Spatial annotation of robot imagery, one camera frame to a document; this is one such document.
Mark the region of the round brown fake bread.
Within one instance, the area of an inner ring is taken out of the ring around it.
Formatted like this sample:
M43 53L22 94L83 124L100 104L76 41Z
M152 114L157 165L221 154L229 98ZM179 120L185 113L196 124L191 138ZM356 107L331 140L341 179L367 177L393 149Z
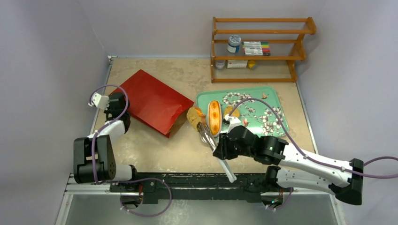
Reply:
M229 115L230 113L232 113L231 114L232 117L239 118L240 117L240 111L238 109L235 109L235 110L233 110L233 109L234 109L233 106L228 105L226 107L226 109L224 110L223 117L225 117L226 115Z

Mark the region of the metal serving tongs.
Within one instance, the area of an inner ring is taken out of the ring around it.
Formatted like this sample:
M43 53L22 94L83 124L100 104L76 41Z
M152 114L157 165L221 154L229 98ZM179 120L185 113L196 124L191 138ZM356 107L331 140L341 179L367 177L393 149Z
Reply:
M201 139L204 140L208 146L210 147L210 149L212 151L216 150L216 141L214 139L214 137L212 136L207 124L203 124L202 122L199 122L197 124L197 129L200 133ZM228 180L230 183L233 183L234 181L237 180L236 176L234 175L234 173L232 172L232 170L230 169L228 163L225 160L221 160L219 158L216 158L219 162L219 164L221 165L222 169L224 170Z

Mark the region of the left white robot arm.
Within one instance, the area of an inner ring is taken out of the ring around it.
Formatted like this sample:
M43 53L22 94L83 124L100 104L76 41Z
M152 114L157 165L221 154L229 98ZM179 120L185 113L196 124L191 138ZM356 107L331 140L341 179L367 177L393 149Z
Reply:
M109 96L95 92L90 106L102 109L105 124L93 134L80 137L73 143L74 179L76 183L122 182L129 192L136 191L140 179L133 165L120 165L115 161L112 144L130 128L130 105L123 93Z

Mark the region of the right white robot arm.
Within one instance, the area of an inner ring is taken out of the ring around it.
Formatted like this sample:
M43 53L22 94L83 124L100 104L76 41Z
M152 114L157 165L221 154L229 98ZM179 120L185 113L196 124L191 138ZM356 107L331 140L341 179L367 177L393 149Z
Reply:
M267 165L263 184L266 189L306 188L334 195L338 200L362 204L364 163L359 159L337 160L337 168L325 166L334 160L308 151L299 151L284 139L257 136L243 126L219 135L213 156L221 162L239 156Z

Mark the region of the brown crusty fake bread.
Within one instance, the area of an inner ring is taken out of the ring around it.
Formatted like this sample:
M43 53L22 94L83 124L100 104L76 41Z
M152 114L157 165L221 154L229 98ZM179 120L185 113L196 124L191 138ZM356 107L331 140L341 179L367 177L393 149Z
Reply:
M187 111L187 120L191 126L196 130L198 129L198 124L206 124L206 115L202 113L201 109L198 107L190 107Z

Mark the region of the red paper bag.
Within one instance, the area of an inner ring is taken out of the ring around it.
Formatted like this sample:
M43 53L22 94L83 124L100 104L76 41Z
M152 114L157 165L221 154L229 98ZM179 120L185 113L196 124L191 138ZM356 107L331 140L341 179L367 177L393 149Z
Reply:
M172 136L177 119L194 105L192 100L142 69L120 87L127 93L130 115L167 138Z

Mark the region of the long glazed fake bread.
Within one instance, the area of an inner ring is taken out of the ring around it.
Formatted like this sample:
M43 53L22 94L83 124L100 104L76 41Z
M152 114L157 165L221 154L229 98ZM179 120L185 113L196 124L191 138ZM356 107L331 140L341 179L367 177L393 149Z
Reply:
M211 135L218 136L222 127L222 109L217 100L213 100L208 104L207 124Z

